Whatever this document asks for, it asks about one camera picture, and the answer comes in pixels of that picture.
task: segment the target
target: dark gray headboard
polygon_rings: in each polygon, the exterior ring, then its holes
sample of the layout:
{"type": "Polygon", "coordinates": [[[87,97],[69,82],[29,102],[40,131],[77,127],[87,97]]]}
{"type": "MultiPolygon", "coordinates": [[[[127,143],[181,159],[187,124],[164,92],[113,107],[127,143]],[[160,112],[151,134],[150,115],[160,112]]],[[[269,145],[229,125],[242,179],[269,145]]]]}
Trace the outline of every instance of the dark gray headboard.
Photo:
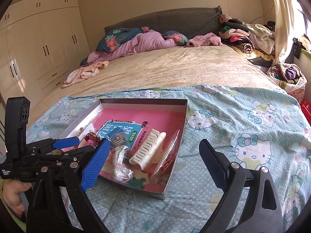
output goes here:
{"type": "Polygon", "coordinates": [[[134,17],[114,25],[105,27],[106,34],[116,27],[140,28],[149,26],[151,29],[164,33],[170,30],[184,34],[188,39],[196,35],[213,32],[218,35],[222,29],[219,23],[221,7],[217,8],[185,8],[158,11],[134,17]]]}

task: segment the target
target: hello kitty bedsheet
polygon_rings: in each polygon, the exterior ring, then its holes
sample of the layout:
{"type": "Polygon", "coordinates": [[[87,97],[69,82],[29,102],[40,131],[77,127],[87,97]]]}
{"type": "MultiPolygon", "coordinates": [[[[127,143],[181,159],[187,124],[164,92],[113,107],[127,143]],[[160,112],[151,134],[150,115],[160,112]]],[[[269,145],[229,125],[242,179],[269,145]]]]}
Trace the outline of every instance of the hello kitty bedsheet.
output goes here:
{"type": "MultiPolygon", "coordinates": [[[[219,202],[216,188],[198,151],[206,138],[215,150],[242,167],[269,168],[278,192],[284,231],[311,194],[311,128],[295,98],[284,90],[195,86],[123,91],[90,97],[64,97],[27,129],[27,142],[57,138],[99,98],[188,99],[186,127],[167,198],[157,200],[98,178],[87,195],[111,232],[198,233],[219,202]]],[[[247,197],[245,189],[231,226],[247,197]]],[[[68,200],[74,226],[79,223],[68,200]]]]}

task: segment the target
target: pink blanket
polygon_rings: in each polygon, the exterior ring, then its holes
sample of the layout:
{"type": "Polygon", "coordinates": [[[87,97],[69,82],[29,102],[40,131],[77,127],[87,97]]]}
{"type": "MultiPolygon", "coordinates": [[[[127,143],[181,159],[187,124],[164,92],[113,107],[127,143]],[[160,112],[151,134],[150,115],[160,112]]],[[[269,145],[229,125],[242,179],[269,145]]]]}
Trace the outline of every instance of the pink blanket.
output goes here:
{"type": "Polygon", "coordinates": [[[100,63],[93,63],[92,65],[87,67],[80,67],[79,69],[74,70],[68,75],[68,78],[66,81],[64,81],[64,85],[62,85],[62,88],[68,88],[73,84],[77,84],[86,79],[92,78],[93,76],[99,74],[100,69],[103,69],[108,65],[109,61],[103,61],[100,63]]]}
{"type": "Polygon", "coordinates": [[[193,39],[188,40],[186,46],[198,47],[198,46],[221,46],[221,38],[214,33],[208,33],[204,36],[195,36],[193,39]]]}
{"type": "Polygon", "coordinates": [[[173,39],[164,39],[161,33],[150,30],[147,33],[136,35],[132,40],[122,44],[113,53],[92,52],[89,54],[86,65],[84,66],[105,60],[112,61],[120,57],[134,55],[144,51],[166,49],[173,46],[177,46],[177,43],[173,39]]]}

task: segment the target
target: pile of clothes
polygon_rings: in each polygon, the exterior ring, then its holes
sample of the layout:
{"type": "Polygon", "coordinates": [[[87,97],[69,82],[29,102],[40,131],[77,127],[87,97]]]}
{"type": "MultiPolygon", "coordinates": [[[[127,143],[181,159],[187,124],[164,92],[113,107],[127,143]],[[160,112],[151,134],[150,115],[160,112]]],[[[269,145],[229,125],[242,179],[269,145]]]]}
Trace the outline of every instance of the pile of clothes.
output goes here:
{"type": "Polygon", "coordinates": [[[270,67],[275,55],[274,32],[261,24],[248,24],[226,14],[219,16],[221,41],[261,66],[270,67]]]}

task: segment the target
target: hand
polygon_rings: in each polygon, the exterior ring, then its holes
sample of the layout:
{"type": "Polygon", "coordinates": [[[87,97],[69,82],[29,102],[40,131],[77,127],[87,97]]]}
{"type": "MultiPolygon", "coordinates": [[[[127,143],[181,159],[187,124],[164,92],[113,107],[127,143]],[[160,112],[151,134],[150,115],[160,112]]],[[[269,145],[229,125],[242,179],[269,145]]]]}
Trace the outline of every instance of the hand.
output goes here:
{"type": "Polygon", "coordinates": [[[31,188],[31,183],[23,183],[19,180],[6,180],[3,185],[2,195],[5,203],[11,209],[11,211],[21,217],[25,211],[21,198],[20,192],[25,192],[31,188]]]}

